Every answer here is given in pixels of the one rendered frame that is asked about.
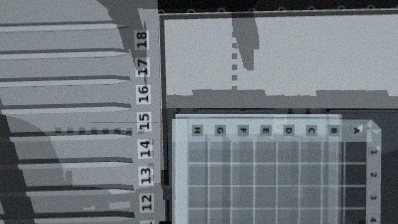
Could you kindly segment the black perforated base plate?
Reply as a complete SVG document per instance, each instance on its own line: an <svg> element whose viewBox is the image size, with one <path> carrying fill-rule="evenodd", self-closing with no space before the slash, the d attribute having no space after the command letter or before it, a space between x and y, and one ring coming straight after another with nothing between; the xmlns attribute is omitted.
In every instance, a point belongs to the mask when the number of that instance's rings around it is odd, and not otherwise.
<svg viewBox="0 0 398 224"><path fill-rule="evenodd" d="M158 14L393 8L398 0L158 0Z"/></svg>

